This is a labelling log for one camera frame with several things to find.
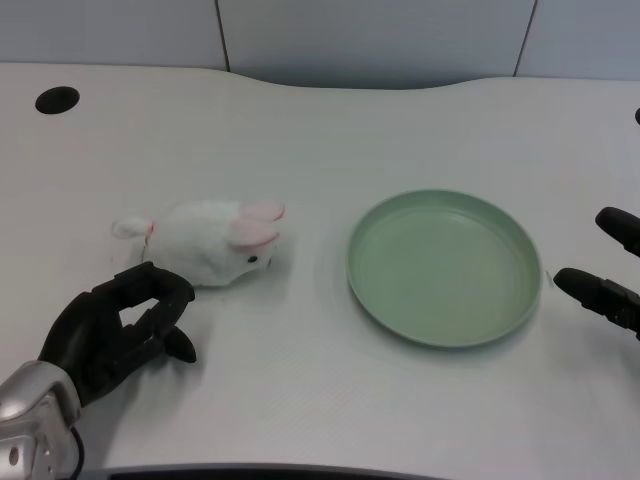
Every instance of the white tiled wall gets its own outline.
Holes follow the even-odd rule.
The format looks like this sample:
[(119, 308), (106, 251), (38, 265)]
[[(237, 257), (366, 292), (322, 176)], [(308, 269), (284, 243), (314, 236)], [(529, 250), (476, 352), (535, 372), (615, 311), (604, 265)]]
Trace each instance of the white tiled wall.
[(215, 0), (0, 0), (0, 61), (226, 68)]
[(232, 72), (315, 87), (513, 75), (534, 0), (220, 0)]
[(640, 0), (539, 0), (518, 75), (640, 80)]
[(291, 85), (640, 80), (640, 0), (0, 0), (0, 61), (227, 68)]

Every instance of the bunny tail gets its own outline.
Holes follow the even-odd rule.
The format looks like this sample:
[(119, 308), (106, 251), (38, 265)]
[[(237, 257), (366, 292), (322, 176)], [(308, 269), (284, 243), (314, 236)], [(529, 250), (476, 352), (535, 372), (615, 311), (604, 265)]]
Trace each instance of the bunny tail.
[(153, 223), (143, 218), (126, 218), (117, 220), (111, 225), (111, 233), (116, 238), (126, 239), (149, 234)]

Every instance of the green plate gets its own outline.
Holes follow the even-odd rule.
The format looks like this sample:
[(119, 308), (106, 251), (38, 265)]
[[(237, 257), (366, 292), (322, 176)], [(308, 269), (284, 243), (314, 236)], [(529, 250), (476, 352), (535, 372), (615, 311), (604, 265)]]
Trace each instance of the green plate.
[(468, 347), (522, 325), (541, 289), (524, 229), (494, 205), (444, 190), (385, 200), (356, 226), (349, 282), (382, 325), (417, 342)]

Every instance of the pink bunny ear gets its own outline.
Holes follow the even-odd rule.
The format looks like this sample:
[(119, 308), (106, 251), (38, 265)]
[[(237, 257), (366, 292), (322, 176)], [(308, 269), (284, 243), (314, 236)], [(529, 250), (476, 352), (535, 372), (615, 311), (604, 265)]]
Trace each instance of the pink bunny ear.
[(273, 242), (279, 236), (280, 234), (265, 222), (241, 218), (231, 223), (227, 241), (233, 247), (259, 248)]
[(277, 200), (263, 200), (243, 206), (240, 213), (245, 217), (275, 222), (284, 217), (284, 203)]

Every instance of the tile grout line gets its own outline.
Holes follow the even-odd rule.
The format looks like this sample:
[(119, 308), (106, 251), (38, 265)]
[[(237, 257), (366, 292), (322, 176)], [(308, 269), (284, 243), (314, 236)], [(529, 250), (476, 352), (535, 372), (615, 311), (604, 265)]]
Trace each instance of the tile grout line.
[(222, 42), (222, 52), (224, 53), (224, 63), (227, 67), (227, 72), (231, 72), (231, 67), (229, 66), (229, 54), (227, 53), (227, 42), (224, 39), (224, 30), (222, 28), (222, 15), (220, 15), (220, 5), (218, 4), (218, 0), (216, 0), (216, 15), (218, 16), (218, 29), (220, 30), (220, 41)]
[(529, 23), (527, 25), (527, 30), (524, 32), (524, 39), (522, 40), (522, 47), (520, 47), (520, 54), (518, 55), (518, 61), (516, 62), (516, 68), (513, 71), (513, 76), (518, 75), (518, 69), (520, 68), (520, 61), (522, 60), (522, 55), (524, 54), (524, 48), (527, 44), (527, 40), (529, 39), (529, 32), (531, 31), (531, 24), (533, 23), (533, 17), (536, 14), (536, 9), (538, 8), (538, 0), (534, 0), (533, 8), (531, 9), (531, 16), (529, 17)]

